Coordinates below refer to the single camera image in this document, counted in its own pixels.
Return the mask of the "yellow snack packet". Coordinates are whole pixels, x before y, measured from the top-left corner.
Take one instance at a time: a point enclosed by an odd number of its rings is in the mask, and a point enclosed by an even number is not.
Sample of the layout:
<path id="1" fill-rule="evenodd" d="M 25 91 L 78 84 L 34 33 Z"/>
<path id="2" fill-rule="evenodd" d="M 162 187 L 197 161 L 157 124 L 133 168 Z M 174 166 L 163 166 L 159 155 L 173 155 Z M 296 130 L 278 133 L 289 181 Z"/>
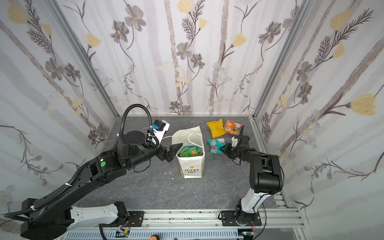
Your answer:
<path id="1" fill-rule="evenodd" d="M 221 137 L 227 133 L 223 126 L 223 119 L 219 119 L 218 121 L 208 122 L 207 126 L 210 129 L 211 136 L 213 139 Z"/>

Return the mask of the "teal snack packet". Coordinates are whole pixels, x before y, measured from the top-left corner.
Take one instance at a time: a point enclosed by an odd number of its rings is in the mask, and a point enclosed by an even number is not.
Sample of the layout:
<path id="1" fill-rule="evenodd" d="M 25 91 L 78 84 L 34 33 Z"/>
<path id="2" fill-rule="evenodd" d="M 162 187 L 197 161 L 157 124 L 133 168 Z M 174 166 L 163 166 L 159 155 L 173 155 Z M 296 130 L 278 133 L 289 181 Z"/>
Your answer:
<path id="1" fill-rule="evenodd" d="M 223 152 L 220 148 L 225 146 L 225 139 L 216 138 L 216 139 L 207 139 L 208 144 L 210 145 L 211 154 L 222 154 Z"/>

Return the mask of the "orange snack packet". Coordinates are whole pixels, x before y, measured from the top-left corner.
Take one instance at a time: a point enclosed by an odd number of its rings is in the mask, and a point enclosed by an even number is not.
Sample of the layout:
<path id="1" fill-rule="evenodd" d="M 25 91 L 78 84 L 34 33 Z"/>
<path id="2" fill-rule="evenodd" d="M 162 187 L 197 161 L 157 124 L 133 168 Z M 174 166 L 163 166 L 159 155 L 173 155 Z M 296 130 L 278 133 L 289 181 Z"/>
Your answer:
<path id="1" fill-rule="evenodd" d="M 226 130 L 227 133 L 232 134 L 232 135 L 239 135 L 240 134 L 240 129 L 243 125 L 236 123 L 235 121 L 231 120 L 226 120 L 224 129 Z"/>

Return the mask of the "white green paper bag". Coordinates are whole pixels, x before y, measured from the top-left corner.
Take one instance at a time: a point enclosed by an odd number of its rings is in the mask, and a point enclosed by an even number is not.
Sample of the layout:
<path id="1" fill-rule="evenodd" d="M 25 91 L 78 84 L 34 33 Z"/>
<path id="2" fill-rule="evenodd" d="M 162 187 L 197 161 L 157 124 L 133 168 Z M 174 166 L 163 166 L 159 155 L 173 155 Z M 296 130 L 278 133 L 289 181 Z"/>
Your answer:
<path id="1" fill-rule="evenodd" d="M 179 161 L 180 172 L 184 179 L 202 178 L 205 168 L 205 147 L 200 126 L 178 130 L 171 136 L 172 145 L 183 143 L 182 148 L 177 152 L 176 158 Z M 178 154 L 185 146 L 198 146 L 204 151 L 202 156 L 191 158 L 179 158 Z"/>

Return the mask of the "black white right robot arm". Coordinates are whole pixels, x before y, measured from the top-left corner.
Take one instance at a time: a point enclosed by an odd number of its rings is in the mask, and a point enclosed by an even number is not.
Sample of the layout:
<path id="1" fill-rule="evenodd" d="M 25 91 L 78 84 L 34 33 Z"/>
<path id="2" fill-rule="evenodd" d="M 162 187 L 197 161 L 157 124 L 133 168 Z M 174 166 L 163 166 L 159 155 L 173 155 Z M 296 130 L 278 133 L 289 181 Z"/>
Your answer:
<path id="1" fill-rule="evenodd" d="M 223 226 L 261 226 L 259 207 L 270 196 L 279 193 L 284 185 L 283 171 L 276 155 L 261 153 L 250 147 L 248 136 L 235 137 L 235 145 L 225 144 L 220 150 L 232 161 L 250 164 L 250 189 L 239 200 L 233 212 L 222 211 Z"/>

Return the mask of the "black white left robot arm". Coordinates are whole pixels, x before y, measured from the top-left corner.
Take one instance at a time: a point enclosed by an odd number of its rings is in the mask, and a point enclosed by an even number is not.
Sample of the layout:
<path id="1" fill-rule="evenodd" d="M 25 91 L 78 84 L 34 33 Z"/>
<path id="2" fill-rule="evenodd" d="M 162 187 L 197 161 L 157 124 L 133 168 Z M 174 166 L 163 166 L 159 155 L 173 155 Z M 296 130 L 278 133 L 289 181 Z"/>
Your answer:
<path id="1" fill-rule="evenodd" d="M 144 110 L 148 117 L 149 129 L 145 134 L 141 131 L 124 133 L 127 115 L 134 108 Z M 21 221 L 21 237 L 29 240 L 53 240 L 62 236 L 79 223 L 81 217 L 75 213 L 73 204 L 81 198 L 153 157 L 168 162 L 174 159 L 183 145 L 162 146 L 168 129 L 169 123 L 153 121 L 145 106 L 129 106 L 123 114 L 118 139 L 110 150 L 81 165 L 71 179 L 55 191 L 40 199 L 26 199 L 20 211 L 6 213 L 4 217 Z"/>

